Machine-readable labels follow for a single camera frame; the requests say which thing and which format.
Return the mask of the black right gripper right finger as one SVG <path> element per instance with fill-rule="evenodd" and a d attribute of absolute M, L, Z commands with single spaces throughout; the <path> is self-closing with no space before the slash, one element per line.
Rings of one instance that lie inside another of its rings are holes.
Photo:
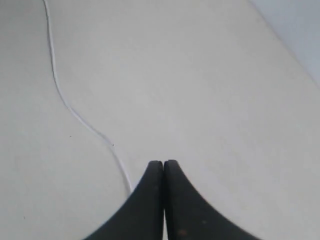
<path fill-rule="evenodd" d="M 164 163 L 164 209 L 169 240 L 256 240 L 194 188 L 176 160 Z"/>

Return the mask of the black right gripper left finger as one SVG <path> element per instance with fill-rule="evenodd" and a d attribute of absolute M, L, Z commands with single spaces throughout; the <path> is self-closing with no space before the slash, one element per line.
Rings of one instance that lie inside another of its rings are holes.
<path fill-rule="evenodd" d="M 150 161 L 126 202 L 86 239 L 161 240 L 164 227 L 163 177 L 163 163 Z"/>

